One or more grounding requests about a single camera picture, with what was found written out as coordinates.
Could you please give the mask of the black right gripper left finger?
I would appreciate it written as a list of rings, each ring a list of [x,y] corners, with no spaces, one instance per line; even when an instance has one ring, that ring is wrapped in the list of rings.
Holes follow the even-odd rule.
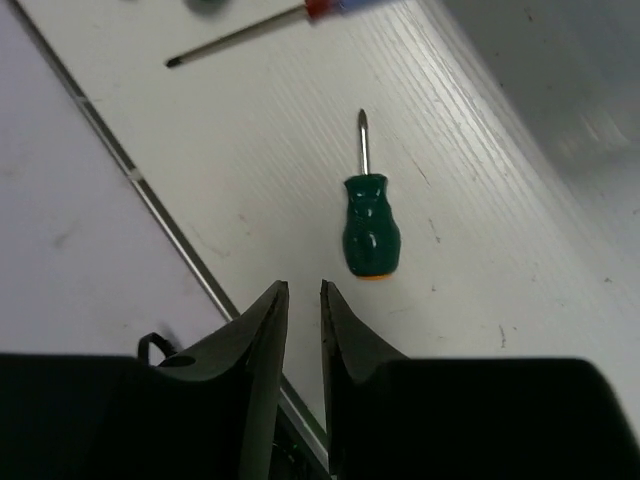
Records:
[[[264,479],[289,289],[151,366],[125,356],[1,358],[5,479]]]

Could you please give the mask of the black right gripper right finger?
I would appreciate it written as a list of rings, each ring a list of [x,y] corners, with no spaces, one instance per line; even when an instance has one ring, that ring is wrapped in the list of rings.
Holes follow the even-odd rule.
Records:
[[[332,282],[320,300],[333,476],[638,477],[638,443],[589,362],[411,359],[365,325]]]

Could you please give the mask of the stubby green phillips screwdriver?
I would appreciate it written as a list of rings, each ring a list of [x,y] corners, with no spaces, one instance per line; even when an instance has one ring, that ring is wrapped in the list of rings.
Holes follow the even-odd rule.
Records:
[[[388,178],[370,166],[369,126],[364,110],[357,116],[359,170],[344,181],[347,196],[342,250],[354,276],[377,280],[392,275],[399,265],[400,230],[387,198]]]

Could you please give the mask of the blue red handled screwdriver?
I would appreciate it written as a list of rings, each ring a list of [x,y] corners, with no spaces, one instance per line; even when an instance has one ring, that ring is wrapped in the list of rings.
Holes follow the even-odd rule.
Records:
[[[297,21],[305,20],[315,24],[325,18],[349,16],[354,12],[366,11],[387,4],[382,0],[307,0],[294,5],[270,17],[243,26],[231,33],[184,51],[164,61],[167,69],[175,69],[182,65],[200,60],[232,46],[249,41],[271,31],[284,28]]]

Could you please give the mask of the stubby green flathead screwdriver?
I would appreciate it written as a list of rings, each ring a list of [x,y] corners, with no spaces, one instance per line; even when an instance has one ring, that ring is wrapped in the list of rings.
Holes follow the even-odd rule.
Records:
[[[226,8],[228,0],[184,0],[186,7],[198,16],[214,16]]]

